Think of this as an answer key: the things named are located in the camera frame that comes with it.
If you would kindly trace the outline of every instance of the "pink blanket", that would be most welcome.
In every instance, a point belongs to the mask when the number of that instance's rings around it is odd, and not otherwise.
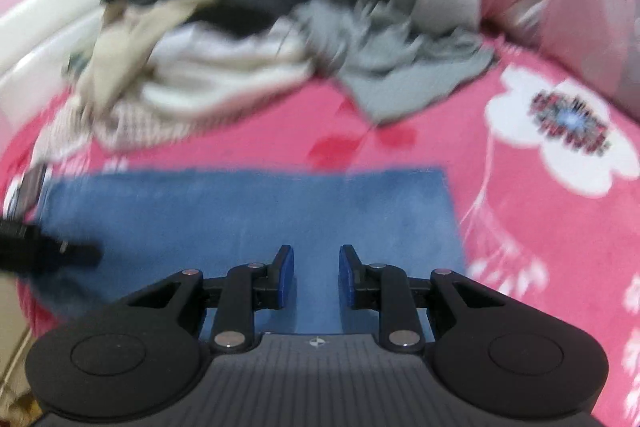
[[[92,144],[56,173],[443,166],[469,274],[594,335],[610,362],[596,415],[632,427],[640,413],[640,127],[564,70],[497,44],[498,67],[393,126],[369,128],[330,82],[316,80],[233,126],[127,154]],[[24,171],[59,103],[12,141],[1,162],[4,185]],[[561,117],[549,117],[553,104]],[[580,126],[590,133],[578,137]],[[52,317],[24,288],[21,295],[36,332],[50,328]]]

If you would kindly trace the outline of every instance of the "silver screw head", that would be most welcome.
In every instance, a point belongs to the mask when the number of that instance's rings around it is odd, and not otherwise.
[[[415,331],[398,330],[389,335],[389,340],[396,346],[410,347],[420,342],[420,335]]]
[[[244,335],[240,331],[223,331],[218,333],[213,341],[219,346],[236,347],[244,342]]]

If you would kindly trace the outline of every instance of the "black circular base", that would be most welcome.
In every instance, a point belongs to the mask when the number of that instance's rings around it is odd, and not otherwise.
[[[438,340],[434,369],[463,400],[501,416],[551,419],[591,410],[607,378],[600,345],[549,315],[475,309]]]
[[[43,336],[26,372],[46,409],[73,419],[118,421],[165,407],[201,368],[198,341],[162,310],[120,307]]]

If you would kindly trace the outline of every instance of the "blue cloth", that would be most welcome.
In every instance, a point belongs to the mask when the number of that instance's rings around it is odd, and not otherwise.
[[[352,244],[363,263],[394,264],[412,277],[428,277],[437,267],[463,271],[446,178],[437,169],[82,176],[52,182],[38,220],[48,235],[95,243],[104,252],[97,269],[67,267],[30,280],[36,297],[60,317],[185,268],[220,277],[238,264],[268,263],[280,245],[292,245],[295,282],[287,308],[258,312],[257,331],[369,332],[378,328],[377,314],[339,302],[341,245]]]

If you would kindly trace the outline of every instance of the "gray ribbed plate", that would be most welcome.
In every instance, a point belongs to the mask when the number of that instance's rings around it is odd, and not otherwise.
[[[38,427],[82,423],[46,415]],[[265,335],[214,360],[200,384],[162,412],[114,427],[601,427],[586,413],[523,422],[452,396],[419,357],[371,335]]]

